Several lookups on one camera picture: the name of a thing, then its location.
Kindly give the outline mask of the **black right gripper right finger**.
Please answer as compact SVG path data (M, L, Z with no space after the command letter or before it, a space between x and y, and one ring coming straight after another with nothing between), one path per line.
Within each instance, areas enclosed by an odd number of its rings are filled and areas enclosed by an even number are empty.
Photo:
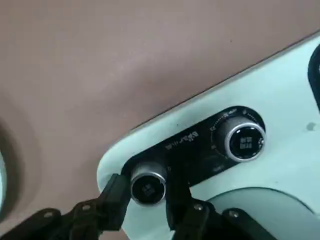
M187 172L179 163L168 164L166 218L174 240L273 240L260 223L240 208L222 213L204 200L192 197Z

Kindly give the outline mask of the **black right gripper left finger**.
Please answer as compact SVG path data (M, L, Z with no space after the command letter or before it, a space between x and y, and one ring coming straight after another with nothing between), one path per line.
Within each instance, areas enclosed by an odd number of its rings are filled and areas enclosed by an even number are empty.
M119 231L131 200L129 179L112 174L100 195L78 202L67 213L43 208L4 233L2 240L97 240Z

